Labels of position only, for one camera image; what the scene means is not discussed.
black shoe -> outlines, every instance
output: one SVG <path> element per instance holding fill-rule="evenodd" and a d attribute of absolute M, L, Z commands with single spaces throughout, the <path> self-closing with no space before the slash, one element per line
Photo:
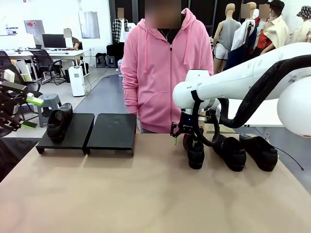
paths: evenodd
<path fill-rule="evenodd" d="M 232 171 L 242 171 L 245 162 L 246 154 L 238 139 L 234 137 L 226 138 L 219 135 L 219 140 L 213 146 L 213 150 L 224 160 L 225 164 Z"/>
<path fill-rule="evenodd" d="M 72 115 L 73 111 L 70 103 L 65 103 L 58 110 L 52 112 L 47 125 L 47 133 L 53 142 L 60 142 L 64 139 Z"/>
<path fill-rule="evenodd" d="M 262 137 L 240 134 L 240 142 L 246 152 L 263 171 L 273 171 L 277 164 L 277 150 Z"/>
<path fill-rule="evenodd" d="M 193 136 L 185 134 L 183 145 L 187 151 L 189 166 L 192 169 L 201 169 L 204 161 L 204 145 L 200 141 L 193 142 Z"/>

white shorts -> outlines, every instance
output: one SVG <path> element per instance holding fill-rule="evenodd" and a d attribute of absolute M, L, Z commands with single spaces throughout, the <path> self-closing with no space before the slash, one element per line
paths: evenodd
<path fill-rule="evenodd" d="M 228 60 L 229 51 L 221 44 L 218 43 L 215 47 L 215 57 L 219 60 Z"/>

necklace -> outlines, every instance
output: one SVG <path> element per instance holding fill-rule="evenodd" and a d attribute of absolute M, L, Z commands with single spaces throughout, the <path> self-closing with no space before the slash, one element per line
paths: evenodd
<path fill-rule="evenodd" d="M 167 33 L 167 35 L 164 34 L 164 32 L 162 31 L 162 29 L 160 29 L 161 33 L 164 35 L 165 39 L 167 40 L 167 36 L 170 34 L 171 29 L 169 30 L 169 32 Z"/>

gray walkway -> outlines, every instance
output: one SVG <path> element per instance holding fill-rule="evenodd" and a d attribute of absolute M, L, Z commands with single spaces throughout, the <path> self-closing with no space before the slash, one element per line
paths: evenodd
<path fill-rule="evenodd" d="M 122 79 L 117 75 L 104 77 L 74 110 L 77 113 L 127 113 L 124 105 Z M 261 136 L 259 131 L 251 128 L 237 129 L 238 133 L 253 133 Z M 306 190 L 311 193 L 311 141 L 299 137 L 285 128 L 268 128 L 270 143 L 294 157 L 305 169 L 300 167 L 286 154 L 279 151 L 280 160 L 296 176 Z"/>

hoodie zipper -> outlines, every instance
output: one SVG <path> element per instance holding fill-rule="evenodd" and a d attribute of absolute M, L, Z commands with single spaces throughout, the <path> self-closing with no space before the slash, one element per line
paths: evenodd
<path fill-rule="evenodd" d="M 173 62 L 172 62 L 172 52 L 173 52 L 173 44 L 170 44 L 170 103 L 171 103 L 171 122 L 173 122 L 173 94 L 172 94 L 172 88 L 173 88 Z"/>

